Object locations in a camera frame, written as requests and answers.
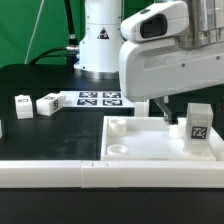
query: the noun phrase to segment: black cable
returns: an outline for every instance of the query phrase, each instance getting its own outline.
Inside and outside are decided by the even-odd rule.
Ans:
[[[53,48],[51,50],[48,50],[48,51],[45,51],[44,53],[40,54],[38,57],[34,58],[29,64],[30,65],[34,65],[36,64],[36,62],[38,62],[41,58],[44,58],[44,57],[54,57],[54,55],[48,55],[50,53],[53,53],[53,52],[57,52],[57,51],[65,51],[66,50],[66,47],[58,47],[58,48]]]
[[[67,54],[57,54],[57,55],[44,55],[41,57],[36,58],[36,62],[38,62],[42,58],[60,58],[60,57],[67,57]]]
[[[67,16],[67,22],[68,22],[68,31],[69,31],[69,44],[70,45],[78,45],[78,40],[75,35],[75,28],[72,18],[72,9],[71,9],[71,3],[70,0],[64,0],[65,2],[65,11]]]

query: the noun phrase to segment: white plastic tray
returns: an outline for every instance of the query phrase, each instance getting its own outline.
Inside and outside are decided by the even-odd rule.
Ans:
[[[126,120],[126,134],[111,137],[110,119]],[[108,147],[121,145],[123,149],[109,154]],[[105,117],[101,160],[155,160],[155,161],[216,161],[223,160],[224,142],[212,129],[208,145],[198,144],[199,152],[184,149],[183,138],[172,138],[163,118]]]

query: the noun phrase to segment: green screen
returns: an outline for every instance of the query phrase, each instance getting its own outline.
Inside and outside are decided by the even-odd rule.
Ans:
[[[124,16],[128,17],[152,2],[126,0]],[[85,30],[84,0],[71,0],[71,5],[76,35],[80,40]],[[63,0],[0,1],[0,67],[28,63],[46,50],[67,44],[68,28]],[[65,60],[48,58],[40,62],[64,64]]]

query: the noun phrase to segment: white box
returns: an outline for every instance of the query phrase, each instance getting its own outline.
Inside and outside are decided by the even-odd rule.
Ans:
[[[33,105],[30,96],[15,96],[18,119],[33,118]]]
[[[36,101],[37,113],[50,116],[63,107],[65,96],[61,93],[50,93]]]
[[[190,147],[191,150],[195,148],[200,151],[198,144],[209,143],[212,121],[213,112],[210,104],[188,104],[184,137],[186,150]]]

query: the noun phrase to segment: qr code marker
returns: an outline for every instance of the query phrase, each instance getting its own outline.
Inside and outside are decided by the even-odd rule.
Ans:
[[[54,108],[54,110],[57,110],[58,109],[58,100],[55,100],[53,102],[53,108]]]
[[[97,98],[98,92],[80,92],[80,98]]]
[[[207,136],[207,127],[192,127],[191,139],[206,139]]]
[[[103,98],[121,98],[120,92],[103,93]]]
[[[78,106],[97,106],[97,100],[78,100]]]
[[[27,102],[28,102],[28,99],[19,100],[19,103],[27,103]]]
[[[123,106],[122,100],[103,100],[103,106]]]
[[[45,100],[53,100],[53,99],[55,99],[55,97],[52,97],[52,96],[46,96],[46,97],[44,97],[44,99],[45,99]]]

